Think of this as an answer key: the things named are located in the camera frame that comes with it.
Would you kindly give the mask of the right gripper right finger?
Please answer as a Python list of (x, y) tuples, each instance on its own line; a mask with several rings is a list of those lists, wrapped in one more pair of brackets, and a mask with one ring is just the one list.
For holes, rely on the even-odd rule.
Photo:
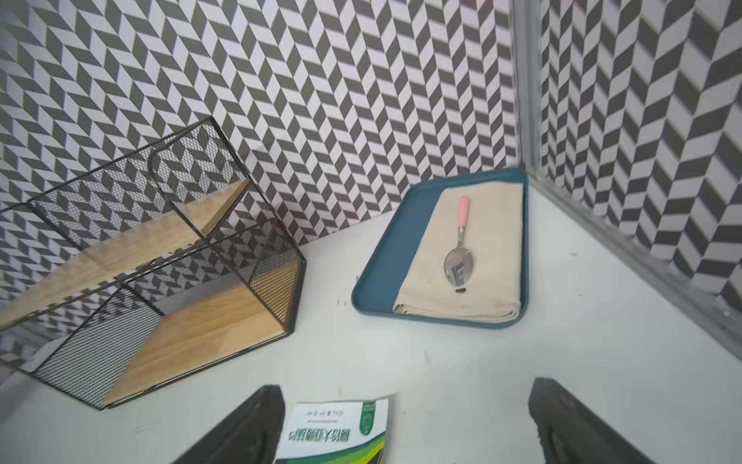
[(552, 378), (534, 379), (529, 414), (547, 463), (651, 462)]

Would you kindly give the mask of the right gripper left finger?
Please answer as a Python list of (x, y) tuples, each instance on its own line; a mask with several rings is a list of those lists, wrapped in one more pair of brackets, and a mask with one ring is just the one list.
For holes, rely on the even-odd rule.
[(225, 417), (175, 463), (274, 462), (285, 418), (280, 386), (266, 385)]

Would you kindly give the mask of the green lotus seed bag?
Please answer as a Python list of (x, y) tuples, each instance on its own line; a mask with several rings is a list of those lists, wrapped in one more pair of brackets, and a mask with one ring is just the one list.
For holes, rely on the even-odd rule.
[(390, 400), (296, 404), (276, 451), (276, 463), (381, 463)]

